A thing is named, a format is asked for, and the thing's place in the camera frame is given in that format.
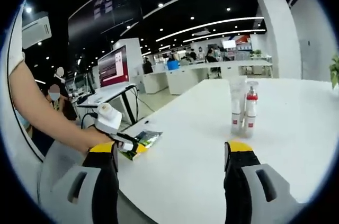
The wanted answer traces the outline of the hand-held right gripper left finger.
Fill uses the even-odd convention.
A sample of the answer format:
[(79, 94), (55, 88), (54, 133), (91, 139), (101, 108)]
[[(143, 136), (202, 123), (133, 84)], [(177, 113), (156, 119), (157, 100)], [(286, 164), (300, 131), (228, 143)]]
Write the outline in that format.
[(57, 223), (118, 223), (116, 153), (113, 141), (97, 145), (56, 181), (50, 211)]

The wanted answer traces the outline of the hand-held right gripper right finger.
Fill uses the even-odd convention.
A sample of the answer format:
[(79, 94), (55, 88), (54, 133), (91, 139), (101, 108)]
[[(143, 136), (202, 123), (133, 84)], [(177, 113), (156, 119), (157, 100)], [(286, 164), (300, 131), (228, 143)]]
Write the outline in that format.
[(289, 223), (304, 208), (290, 184), (243, 142), (225, 143), (224, 170), (226, 223)]

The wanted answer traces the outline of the person's left hand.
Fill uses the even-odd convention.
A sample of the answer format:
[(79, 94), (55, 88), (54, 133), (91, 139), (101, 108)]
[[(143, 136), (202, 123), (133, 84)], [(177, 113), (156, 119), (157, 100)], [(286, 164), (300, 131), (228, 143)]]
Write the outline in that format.
[(96, 127), (91, 126), (86, 129), (82, 129), (82, 143), (83, 152), (86, 153), (90, 148), (93, 148), (99, 144), (111, 142), (112, 139), (104, 132), (99, 131)]

